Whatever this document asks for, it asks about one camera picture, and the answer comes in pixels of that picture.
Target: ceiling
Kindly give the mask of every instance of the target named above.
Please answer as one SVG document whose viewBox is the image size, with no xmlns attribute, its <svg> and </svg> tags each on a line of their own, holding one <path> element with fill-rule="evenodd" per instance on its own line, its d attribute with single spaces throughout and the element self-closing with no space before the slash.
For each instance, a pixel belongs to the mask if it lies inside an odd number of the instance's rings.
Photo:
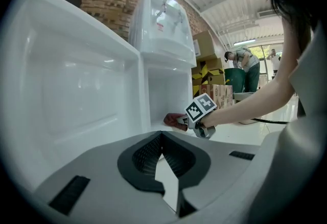
<svg viewBox="0 0 327 224">
<path fill-rule="evenodd" d="M 236 42 L 256 39 L 249 46 L 283 42 L 282 22 L 274 14 L 264 18 L 258 12 L 271 10 L 268 0 L 185 0 L 210 25 L 224 48 Z"/>
</svg>

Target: red label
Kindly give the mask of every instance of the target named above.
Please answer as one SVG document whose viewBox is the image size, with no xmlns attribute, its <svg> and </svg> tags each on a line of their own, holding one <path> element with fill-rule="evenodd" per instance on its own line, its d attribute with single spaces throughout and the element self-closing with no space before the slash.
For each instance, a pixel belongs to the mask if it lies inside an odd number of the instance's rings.
<svg viewBox="0 0 327 224">
<path fill-rule="evenodd" d="M 164 31 L 164 26 L 161 23 L 157 22 L 157 27 L 158 27 L 159 31 L 162 31 L 162 32 Z"/>
</svg>

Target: yellow and black box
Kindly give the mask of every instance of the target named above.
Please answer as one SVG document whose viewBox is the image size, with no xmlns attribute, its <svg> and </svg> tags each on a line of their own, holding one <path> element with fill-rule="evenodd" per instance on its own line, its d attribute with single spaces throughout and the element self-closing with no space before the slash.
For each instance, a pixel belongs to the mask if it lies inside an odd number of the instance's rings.
<svg viewBox="0 0 327 224">
<path fill-rule="evenodd" d="M 221 58 L 197 62 L 197 67 L 192 68 L 192 84 L 225 85 L 225 71 Z"/>
</svg>

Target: green bin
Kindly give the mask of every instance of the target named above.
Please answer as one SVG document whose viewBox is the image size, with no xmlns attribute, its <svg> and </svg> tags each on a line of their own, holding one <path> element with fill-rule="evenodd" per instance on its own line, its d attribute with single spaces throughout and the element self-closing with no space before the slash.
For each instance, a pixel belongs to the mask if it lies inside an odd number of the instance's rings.
<svg viewBox="0 0 327 224">
<path fill-rule="evenodd" d="M 233 94 L 235 92 L 243 92 L 245 83 L 245 71 L 238 68 L 225 69 L 225 80 L 229 80 L 226 85 L 233 86 Z"/>
</svg>

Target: black slot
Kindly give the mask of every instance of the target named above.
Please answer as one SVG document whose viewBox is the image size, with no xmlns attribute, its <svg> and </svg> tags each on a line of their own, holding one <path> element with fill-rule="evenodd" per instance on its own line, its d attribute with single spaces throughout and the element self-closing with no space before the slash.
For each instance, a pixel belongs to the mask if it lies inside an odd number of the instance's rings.
<svg viewBox="0 0 327 224">
<path fill-rule="evenodd" d="M 49 203 L 49 206 L 62 214 L 68 215 L 85 190 L 89 181 L 90 179 L 86 177 L 73 177 L 72 180 Z"/>
<path fill-rule="evenodd" d="M 233 151 L 229 155 L 240 158 L 240 159 L 248 160 L 248 161 L 251 161 L 254 158 L 254 154 L 237 152 L 237 151 Z"/>
</svg>

